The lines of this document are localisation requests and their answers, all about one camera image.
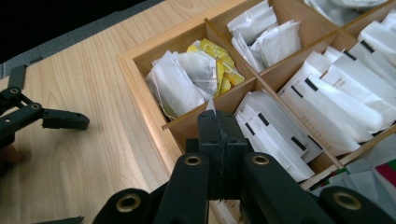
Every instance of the white paper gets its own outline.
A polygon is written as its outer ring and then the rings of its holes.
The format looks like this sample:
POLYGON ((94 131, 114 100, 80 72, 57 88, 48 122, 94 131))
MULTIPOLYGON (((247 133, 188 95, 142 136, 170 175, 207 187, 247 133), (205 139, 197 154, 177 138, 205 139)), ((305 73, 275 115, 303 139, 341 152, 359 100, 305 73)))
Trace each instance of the white paper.
POLYGON ((170 119, 184 115, 205 102, 170 51, 155 62, 146 81, 170 119))
POLYGON ((231 20, 227 27, 232 36, 241 34, 250 46, 264 30, 274 24, 277 24, 277 18, 273 8, 268 6, 268 1, 262 1, 231 20))
POLYGON ((302 98, 298 92, 292 89, 285 90, 281 100, 332 155, 339 156, 360 147, 356 141, 349 135, 344 134, 327 117, 302 98))
POLYGON ((372 21, 361 31, 358 39, 366 41, 396 65, 396 32, 391 31, 379 21, 372 21))

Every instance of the light wood surface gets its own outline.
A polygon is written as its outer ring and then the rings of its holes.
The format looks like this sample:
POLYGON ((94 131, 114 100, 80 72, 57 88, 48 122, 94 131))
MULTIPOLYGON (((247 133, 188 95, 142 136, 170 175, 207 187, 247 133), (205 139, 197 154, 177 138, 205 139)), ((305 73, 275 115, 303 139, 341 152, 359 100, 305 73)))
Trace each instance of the light wood surface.
MULTIPOLYGON (((180 151, 163 150, 139 111, 117 56, 226 0, 168 0, 27 68, 23 93, 45 108, 79 112, 87 131, 16 134, 24 159, 0 176, 0 223, 94 217, 114 193, 166 182, 180 151), (170 161, 163 161, 168 153, 170 161)), ((8 79, 0 81, 1 90, 8 79)))

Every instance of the wooden tray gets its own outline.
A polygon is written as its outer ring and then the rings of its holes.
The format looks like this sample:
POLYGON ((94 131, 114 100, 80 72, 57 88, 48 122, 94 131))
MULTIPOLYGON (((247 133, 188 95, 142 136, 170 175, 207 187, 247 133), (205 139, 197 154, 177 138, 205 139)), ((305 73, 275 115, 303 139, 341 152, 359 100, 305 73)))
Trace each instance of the wooden tray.
MULTIPOLYGON (((165 117, 149 91, 145 76, 152 68, 151 63, 161 58, 167 50, 182 52, 193 41, 207 38, 229 51, 235 60, 238 71, 246 80, 242 84, 216 97, 214 99, 216 109, 233 113, 249 91, 260 90, 267 91, 284 105, 276 92, 295 74, 305 58, 313 50, 323 52, 328 46, 340 50, 350 49, 357 43, 357 35, 365 25, 373 20, 382 20, 392 8, 396 7, 395 1, 388 1, 386 4, 363 14, 347 26, 337 27, 302 1, 269 1, 275 10, 279 24, 289 20, 302 22, 300 38, 303 48, 285 60, 257 74, 233 48, 231 44, 232 36, 228 32, 226 24, 237 15, 260 2, 260 0, 237 0, 232 1, 231 4, 212 8, 196 18, 150 39, 150 41, 139 45, 135 49, 122 53, 118 57, 122 73, 130 87, 136 104, 143 111, 145 122, 149 126, 159 151, 174 152, 171 157, 165 156, 167 154, 162 153, 163 160, 168 167, 172 167, 180 153, 184 152, 186 139, 197 137, 197 116, 205 111, 206 104, 200 105, 189 113, 172 121, 169 121, 165 117)), ((379 141, 395 133, 395 130, 395 126, 392 126, 381 134, 378 134, 370 142, 362 145, 358 150, 341 157, 334 157, 324 148, 323 153, 308 164, 315 172, 315 175, 300 183, 301 187, 303 189, 311 188, 331 172, 341 169, 351 161, 356 160, 359 155, 370 150, 379 141)))

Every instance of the tea bag packet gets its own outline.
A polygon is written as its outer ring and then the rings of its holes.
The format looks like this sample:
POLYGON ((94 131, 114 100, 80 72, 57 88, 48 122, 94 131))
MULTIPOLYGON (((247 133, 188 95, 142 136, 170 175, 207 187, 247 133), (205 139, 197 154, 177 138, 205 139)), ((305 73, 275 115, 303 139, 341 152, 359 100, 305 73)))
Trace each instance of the tea bag packet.
POLYGON ((258 115, 248 123, 269 150, 269 154, 274 155, 296 182, 306 180, 315 174, 271 124, 264 124, 258 115))
POLYGON ((327 47, 323 53, 323 56, 329 59, 330 63, 334 63, 335 61, 337 61, 337 59, 339 59, 343 55, 344 55, 343 52, 331 46, 327 47))
POLYGON ((396 120, 395 89, 361 62, 343 56, 334 62, 321 80, 381 114, 380 130, 388 128, 396 120))
POLYGON ((343 155, 360 147, 350 135, 345 134, 307 101, 294 85, 283 92, 281 100, 293 111, 305 128, 318 139, 323 148, 326 148, 332 155, 343 155))
POLYGON ((231 43, 233 47, 238 51, 238 53, 247 61, 247 63, 256 71, 260 73, 264 70, 264 66, 257 60, 257 58, 253 55, 248 47, 247 43, 245 42, 244 38, 241 34, 234 36, 231 39, 231 43))
POLYGON ((282 123, 282 119, 287 119, 289 120, 290 117, 286 117, 287 115, 284 114, 285 112, 281 109, 277 110, 281 111, 281 114, 271 114, 269 110, 270 105, 272 104, 267 104, 265 102, 265 96, 264 96, 263 91, 254 91, 254 92, 249 92, 244 100, 241 102, 241 104, 238 106, 237 111, 254 111, 254 113, 251 115, 251 117, 254 116, 259 116, 261 120, 265 124, 271 124, 273 125, 276 130, 285 138, 284 141, 287 141, 289 144, 293 146, 293 149, 295 149, 296 153, 301 157, 305 154, 306 152, 306 147, 304 145, 307 144, 307 139, 306 136, 304 136, 303 133, 298 132, 299 130, 296 130, 297 133, 293 134, 293 123, 287 124, 287 123, 282 123))
POLYGON ((205 102, 181 68, 176 55, 169 50, 153 63, 146 81, 169 119, 182 116, 205 102))
POLYGON ((203 51, 184 52, 177 55, 181 67, 194 85, 214 96, 218 91, 216 60, 203 51))
POLYGON ((251 116, 251 112, 251 110, 248 112, 238 111, 236 117, 253 149, 273 156, 296 182, 306 180, 314 175, 314 172, 295 154, 294 150, 271 125, 265 128, 266 126, 262 125, 262 120, 257 114, 253 118, 247 119, 251 116))
POLYGON ((363 125, 338 105, 342 103, 343 99, 335 99, 337 95, 331 95, 328 92, 323 93, 309 78, 304 82, 297 83, 294 87, 311 106, 315 107, 319 113, 328 118, 340 130, 343 130, 345 134, 351 136, 354 141, 360 143, 373 138, 363 125))
POLYGON ((245 81, 245 78, 236 70, 235 62, 226 49, 204 38, 189 46, 188 51, 194 50, 201 50, 216 60, 218 91, 214 96, 245 81))
POLYGON ((228 22, 227 27, 232 36, 242 35, 250 46, 264 30, 276 23, 276 14, 265 0, 228 22))
POLYGON ((299 29, 299 21, 287 21, 268 29, 256 39, 251 50, 269 67, 301 49, 299 29))
POLYGON ((332 0, 339 7, 352 8, 358 11, 368 11, 386 3, 388 0, 332 0))
POLYGON ((254 111, 260 111, 259 118, 273 125, 305 163, 312 161, 322 152, 318 143, 310 138, 295 118, 265 91, 248 92, 236 111, 250 110, 250 107, 254 111))
POLYGON ((381 24, 387 27, 390 30, 396 32, 396 9, 392 9, 384 20, 381 21, 381 24))
POLYGON ((379 21, 373 21, 361 31, 358 39, 364 40, 374 50, 382 52, 396 66, 396 32, 379 21))
POLYGON ((332 63, 327 57, 316 51, 312 51, 304 60, 302 67, 291 77, 282 89, 280 89, 278 95, 281 96, 285 90, 295 85, 295 83, 306 80, 308 76, 321 77, 331 65, 332 63))
POLYGON ((373 50, 367 43, 360 41, 349 53, 386 80, 393 88, 396 88, 396 67, 381 52, 373 50))
POLYGON ((352 8, 337 6, 332 0, 304 0, 304 2, 337 26, 344 26, 361 14, 352 8))
MULTIPOLYGON (((317 89, 316 94, 320 93, 323 96, 326 96, 330 101, 338 105, 341 110, 349 114, 352 119, 356 120, 356 122, 362 126, 361 130, 358 130, 358 132, 361 132, 363 136, 367 135, 367 133, 373 134, 381 130, 383 125, 382 116, 371 107, 363 104, 356 98, 353 98, 352 96, 349 96, 348 94, 337 90, 333 86, 320 80, 318 77, 309 77, 305 81, 305 83, 306 82, 308 82, 308 84, 311 85, 312 88, 317 89)), ((366 140, 356 139, 356 141, 364 142, 370 140, 371 138, 372 136, 367 136, 366 140)))

